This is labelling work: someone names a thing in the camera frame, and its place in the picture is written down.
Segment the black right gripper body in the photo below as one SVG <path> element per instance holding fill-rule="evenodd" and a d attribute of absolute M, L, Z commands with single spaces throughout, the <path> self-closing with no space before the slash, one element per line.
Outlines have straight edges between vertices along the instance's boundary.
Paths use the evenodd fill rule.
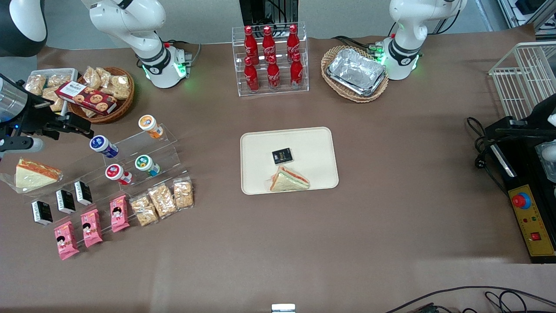
<path fill-rule="evenodd" d="M 64 124 L 55 114 L 50 105 L 53 102 L 42 98 L 28 98 L 22 113 L 17 116 L 17 135 L 47 136 L 57 140 L 59 132 L 64 132 Z"/>

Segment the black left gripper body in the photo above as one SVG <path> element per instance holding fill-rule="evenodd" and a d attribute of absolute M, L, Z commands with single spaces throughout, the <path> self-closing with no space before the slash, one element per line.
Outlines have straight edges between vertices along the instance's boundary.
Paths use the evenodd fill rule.
<path fill-rule="evenodd" d="M 544 99 L 534 107 L 526 122 L 526 135 L 542 137 L 547 140 L 556 138 L 556 94 Z"/>

